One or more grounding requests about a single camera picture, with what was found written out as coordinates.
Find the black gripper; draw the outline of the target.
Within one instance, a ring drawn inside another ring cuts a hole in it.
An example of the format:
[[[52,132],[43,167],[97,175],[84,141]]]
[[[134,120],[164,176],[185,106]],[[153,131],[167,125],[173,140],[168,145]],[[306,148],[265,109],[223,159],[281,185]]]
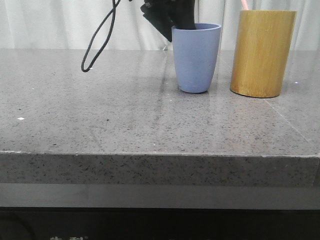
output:
[[[140,10],[169,42],[172,41],[172,27],[196,29],[194,0],[145,0]]]

